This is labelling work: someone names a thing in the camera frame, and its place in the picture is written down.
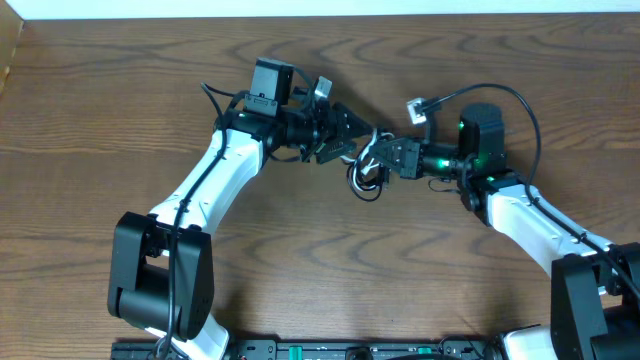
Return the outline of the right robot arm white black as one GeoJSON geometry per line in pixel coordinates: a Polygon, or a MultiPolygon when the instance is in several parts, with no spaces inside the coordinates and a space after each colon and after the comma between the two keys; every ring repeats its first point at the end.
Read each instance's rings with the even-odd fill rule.
{"type": "Polygon", "coordinates": [[[639,246],[616,245],[553,207],[506,162],[501,110],[464,108],[455,145],[379,140],[370,155],[405,179],[453,180],[465,208],[517,243],[551,279],[551,320],[503,333],[486,359],[636,359],[639,246]]]}

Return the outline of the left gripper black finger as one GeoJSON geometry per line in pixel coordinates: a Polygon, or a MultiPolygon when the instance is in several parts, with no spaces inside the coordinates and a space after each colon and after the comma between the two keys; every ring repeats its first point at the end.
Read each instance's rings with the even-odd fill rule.
{"type": "Polygon", "coordinates": [[[325,143],[316,153],[316,162],[324,164],[341,156],[346,156],[356,149],[357,145],[352,140],[336,139],[325,143]]]}
{"type": "Polygon", "coordinates": [[[355,139],[370,135],[372,126],[340,102],[333,105],[336,116],[337,135],[341,138],[355,139]]]}

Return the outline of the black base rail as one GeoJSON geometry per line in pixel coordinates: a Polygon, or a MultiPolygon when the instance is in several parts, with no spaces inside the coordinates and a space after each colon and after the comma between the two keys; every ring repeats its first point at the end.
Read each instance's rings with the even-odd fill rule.
{"type": "Polygon", "coordinates": [[[229,343],[228,360],[349,360],[349,359],[488,359],[506,356],[493,340],[448,336],[427,342],[286,342],[272,339],[237,339],[229,343]]]}

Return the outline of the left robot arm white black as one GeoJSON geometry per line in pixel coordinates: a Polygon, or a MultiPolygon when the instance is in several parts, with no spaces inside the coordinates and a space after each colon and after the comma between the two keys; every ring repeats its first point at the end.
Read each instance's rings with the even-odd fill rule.
{"type": "Polygon", "coordinates": [[[230,335],[211,314],[212,237],[242,188],[281,147],[322,164],[376,134],[343,104],[330,80],[298,67],[256,60],[251,86],[217,107],[211,142],[185,180],[146,214],[125,213],[113,238],[109,313],[157,338],[140,359],[221,359],[230,335]]]}

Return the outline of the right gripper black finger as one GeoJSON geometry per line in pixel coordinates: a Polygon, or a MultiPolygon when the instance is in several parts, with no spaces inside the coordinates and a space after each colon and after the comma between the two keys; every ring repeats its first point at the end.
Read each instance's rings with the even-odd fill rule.
{"type": "Polygon", "coordinates": [[[400,155],[406,148],[407,137],[399,137],[390,140],[380,140],[374,146],[376,155],[400,155]]]}
{"type": "Polygon", "coordinates": [[[388,183],[393,173],[399,174],[402,170],[401,157],[398,152],[376,150],[370,151],[369,156],[379,163],[383,183],[388,183]]]}

